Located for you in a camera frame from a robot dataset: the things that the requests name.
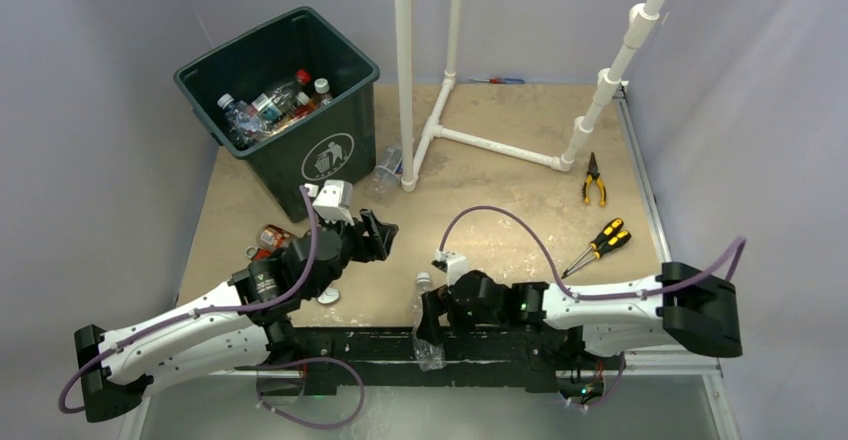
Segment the crushed clear bottle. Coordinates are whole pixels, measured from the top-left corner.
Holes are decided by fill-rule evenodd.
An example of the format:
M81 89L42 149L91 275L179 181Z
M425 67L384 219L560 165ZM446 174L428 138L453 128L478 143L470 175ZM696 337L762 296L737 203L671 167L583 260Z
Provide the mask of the crushed clear bottle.
M443 346L434 343L431 318L426 310L425 295L431 289L430 275L419 272L410 303L413 320L411 338L415 360L424 372L441 370L446 366Z

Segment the yellow red tea bottle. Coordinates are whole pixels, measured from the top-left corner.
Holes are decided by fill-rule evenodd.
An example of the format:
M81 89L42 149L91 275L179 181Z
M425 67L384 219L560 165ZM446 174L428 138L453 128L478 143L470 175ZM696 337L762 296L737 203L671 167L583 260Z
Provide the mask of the yellow red tea bottle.
M280 111L280 115L272 129L274 134L299 122L315 110L311 97L305 92L298 92L287 99L279 99L275 106Z

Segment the clear bottle white cap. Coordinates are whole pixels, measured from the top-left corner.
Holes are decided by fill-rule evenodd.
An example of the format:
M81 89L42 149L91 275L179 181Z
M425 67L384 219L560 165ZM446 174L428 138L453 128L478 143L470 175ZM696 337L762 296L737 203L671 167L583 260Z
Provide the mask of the clear bottle white cap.
M229 125L228 135L236 148L245 150L264 139L264 122L251 104L225 93L217 100L217 105L224 112Z

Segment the red label water bottle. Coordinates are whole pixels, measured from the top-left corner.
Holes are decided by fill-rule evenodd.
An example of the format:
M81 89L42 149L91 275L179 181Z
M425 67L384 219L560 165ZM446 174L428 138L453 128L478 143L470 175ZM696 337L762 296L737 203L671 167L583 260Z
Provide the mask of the red label water bottle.
M280 111L275 106L279 99L287 99L298 92L302 92L304 87L312 80L312 76L304 69L296 71L293 77L280 80L251 102L251 105L257 110L262 120L268 123L276 123L279 118Z

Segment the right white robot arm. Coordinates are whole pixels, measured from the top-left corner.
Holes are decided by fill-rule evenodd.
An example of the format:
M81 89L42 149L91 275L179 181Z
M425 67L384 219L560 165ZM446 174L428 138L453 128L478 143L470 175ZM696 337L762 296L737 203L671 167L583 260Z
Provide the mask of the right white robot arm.
M479 270L421 296L416 338L444 341L440 319L455 334L480 325L522 330L578 330L564 336L561 352L576 367L597 357L678 344L711 358L743 353L735 286L682 262L620 284L577 286L566 295L545 282L499 284Z

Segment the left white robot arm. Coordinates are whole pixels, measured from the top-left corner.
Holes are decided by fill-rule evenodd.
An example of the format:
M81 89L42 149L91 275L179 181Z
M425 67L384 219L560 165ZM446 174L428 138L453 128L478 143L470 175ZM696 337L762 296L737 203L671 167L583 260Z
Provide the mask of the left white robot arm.
M290 314L320 296L351 262L388 258L398 226L370 209L350 222L313 217L310 231L254 260L197 299L115 330L96 325L74 334L78 372L60 392L81 388L91 423L119 417L143 399L219 370L290 367L316 348L296 336Z

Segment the clear bottle near bin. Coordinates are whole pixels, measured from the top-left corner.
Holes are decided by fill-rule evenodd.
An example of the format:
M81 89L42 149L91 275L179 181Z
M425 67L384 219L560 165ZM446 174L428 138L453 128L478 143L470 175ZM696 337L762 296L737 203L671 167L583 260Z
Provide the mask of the clear bottle near bin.
M373 200L382 199L400 183L403 149L400 143L390 145L373 169L366 193Z

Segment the dark green trash bin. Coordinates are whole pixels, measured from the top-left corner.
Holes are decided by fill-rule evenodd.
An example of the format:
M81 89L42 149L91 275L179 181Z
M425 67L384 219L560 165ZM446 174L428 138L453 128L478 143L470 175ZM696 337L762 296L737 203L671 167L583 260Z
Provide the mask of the dark green trash bin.
M213 138L298 222L306 216L299 185L355 183L374 168L379 76L376 63L301 7L178 69L174 81Z

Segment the red cap tea bottle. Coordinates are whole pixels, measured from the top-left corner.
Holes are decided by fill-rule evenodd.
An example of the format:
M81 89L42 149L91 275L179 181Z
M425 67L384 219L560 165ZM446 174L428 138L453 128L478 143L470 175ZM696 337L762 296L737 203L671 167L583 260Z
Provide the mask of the red cap tea bottle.
M293 239L293 234L274 224L264 225L256 238L256 245L260 249L273 252L286 247Z

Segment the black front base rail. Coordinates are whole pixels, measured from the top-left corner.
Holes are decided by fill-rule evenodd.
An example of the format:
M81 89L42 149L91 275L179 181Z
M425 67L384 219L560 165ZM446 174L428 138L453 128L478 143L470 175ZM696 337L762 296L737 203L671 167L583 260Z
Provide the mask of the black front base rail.
M423 371L409 327L300 327L298 346L307 358L327 355L349 364L366 386L512 387L555 393L560 377L577 378L596 362L564 332L485 327L454 335L444 329L446 366Z

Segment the white PVC pipe frame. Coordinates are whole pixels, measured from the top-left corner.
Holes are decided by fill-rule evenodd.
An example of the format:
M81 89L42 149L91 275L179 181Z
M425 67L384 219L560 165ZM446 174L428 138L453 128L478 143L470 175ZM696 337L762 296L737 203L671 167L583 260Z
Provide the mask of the white PVC pipe frame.
M403 167L401 185L406 192L415 190L423 161L431 142L435 139L446 139L506 157L542 165L554 171L567 172L571 170L576 162L577 154L594 131L600 114L612 101L614 95L625 88L623 75L632 63L636 52L643 46L654 26L659 22L661 10L666 3L666 0L646 0L631 7L628 13L628 28L623 36L622 45L611 66L598 72L596 89L586 113L574 119L572 135L564 152L558 156L551 156L449 129L441 124L441 117L447 101L457 84L457 53L462 1L450 0L448 44L443 79L435 104L425 121L420 137L416 139L413 135L412 106L413 2L412 0L394 0L399 125Z

